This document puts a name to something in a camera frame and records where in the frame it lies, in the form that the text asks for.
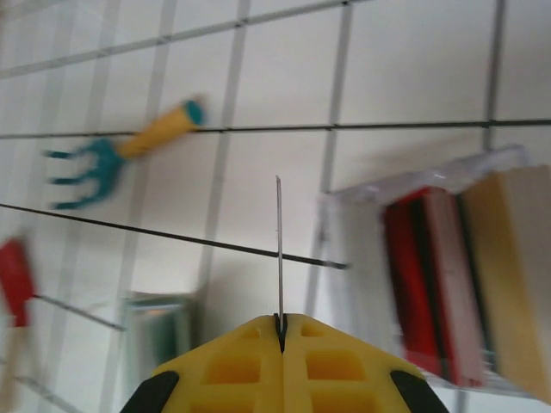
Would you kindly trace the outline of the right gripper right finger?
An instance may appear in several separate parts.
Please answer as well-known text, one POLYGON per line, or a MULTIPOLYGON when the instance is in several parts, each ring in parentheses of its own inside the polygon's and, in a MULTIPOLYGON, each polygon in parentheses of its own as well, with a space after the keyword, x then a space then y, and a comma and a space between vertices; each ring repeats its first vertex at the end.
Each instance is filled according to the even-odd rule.
POLYGON ((285 412, 446 412, 410 362, 309 316, 288 314, 285 412))

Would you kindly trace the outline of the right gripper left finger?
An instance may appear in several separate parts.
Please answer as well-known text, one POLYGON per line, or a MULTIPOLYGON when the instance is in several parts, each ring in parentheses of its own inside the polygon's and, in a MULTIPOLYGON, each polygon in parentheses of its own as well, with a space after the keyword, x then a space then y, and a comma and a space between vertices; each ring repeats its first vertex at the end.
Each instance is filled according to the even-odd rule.
POLYGON ((124 412, 281 412, 280 318, 261 316, 156 367, 124 412))

